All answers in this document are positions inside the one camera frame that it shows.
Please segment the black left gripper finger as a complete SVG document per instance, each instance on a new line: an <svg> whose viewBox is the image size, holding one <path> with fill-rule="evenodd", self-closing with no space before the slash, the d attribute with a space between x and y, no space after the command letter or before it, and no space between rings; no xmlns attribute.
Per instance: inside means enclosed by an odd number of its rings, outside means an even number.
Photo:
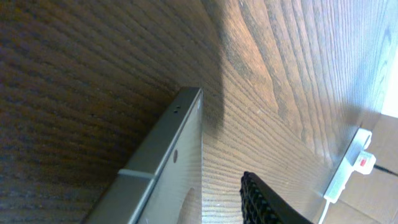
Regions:
<svg viewBox="0 0 398 224"><path fill-rule="evenodd" d="M311 224L253 172L244 172L239 193L244 224Z"/></svg>

